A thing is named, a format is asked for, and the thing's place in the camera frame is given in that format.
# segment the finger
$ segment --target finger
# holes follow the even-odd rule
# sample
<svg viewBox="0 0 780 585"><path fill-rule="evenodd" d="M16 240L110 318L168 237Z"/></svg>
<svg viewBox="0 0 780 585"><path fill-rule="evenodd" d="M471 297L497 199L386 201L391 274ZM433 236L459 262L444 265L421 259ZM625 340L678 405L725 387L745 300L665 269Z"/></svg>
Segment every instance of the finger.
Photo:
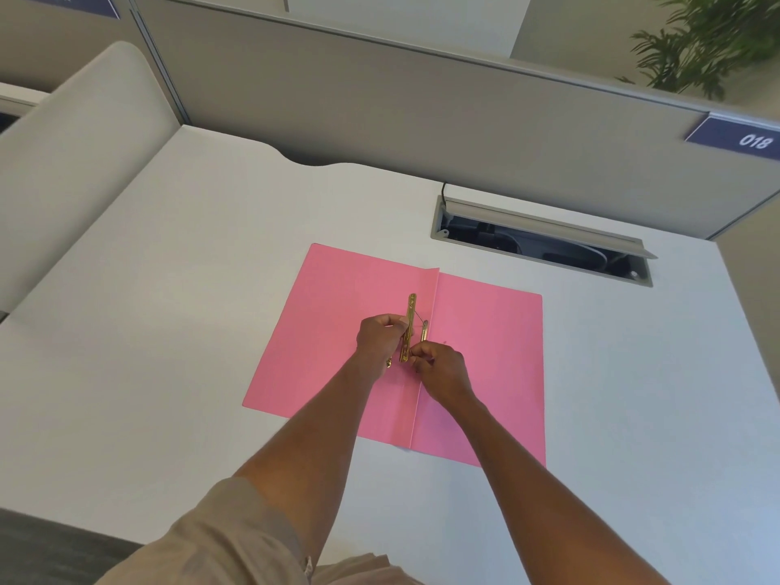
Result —
<svg viewBox="0 0 780 585"><path fill-rule="evenodd" d="M423 357L412 357L409 359L409 363L411 363L415 372L419 373L420 375L424 375L433 369L433 365L425 361Z"/></svg>
<svg viewBox="0 0 780 585"><path fill-rule="evenodd" d="M401 314L380 314L379 316L374 316L374 320L382 326L397 326L399 324L404 328L409 326L406 316L401 316Z"/></svg>
<svg viewBox="0 0 780 585"><path fill-rule="evenodd" d="M430 357L431 359L436 359L436 354L441 352L442 347L444 347L444 345L437 342L422 341L415 344L410 352L412 355L416 355L418 357Z"/></svg>

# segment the white desk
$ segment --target white desk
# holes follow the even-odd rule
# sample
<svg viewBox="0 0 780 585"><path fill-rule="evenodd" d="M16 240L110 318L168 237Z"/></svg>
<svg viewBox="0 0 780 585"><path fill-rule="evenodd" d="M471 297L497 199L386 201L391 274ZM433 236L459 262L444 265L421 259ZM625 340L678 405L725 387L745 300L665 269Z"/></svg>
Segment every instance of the white desk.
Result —
<svg viewBox="0 0 780 585"><path fill-rule="evenodd" d="M183 128L0 325L0 506L161 535L283 420L241 407L313 242L540 293L548 467L673 583L776 583L780 407L715 244L642 238L653 288L429 237L440 183ZM522 581L477 468L358 440L324 560Z"/></svg>

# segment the gray floor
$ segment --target gray floor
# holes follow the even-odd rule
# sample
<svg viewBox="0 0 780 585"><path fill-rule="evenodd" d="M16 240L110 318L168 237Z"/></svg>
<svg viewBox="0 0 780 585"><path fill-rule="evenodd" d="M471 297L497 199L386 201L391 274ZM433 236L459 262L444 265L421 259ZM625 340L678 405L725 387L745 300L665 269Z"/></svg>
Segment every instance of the gray floor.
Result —
<svg viewBox="0 0 780 585"><path fill-rule="evenodd" d="M0 509L2 585L92 585L140 547Z"/></svg>

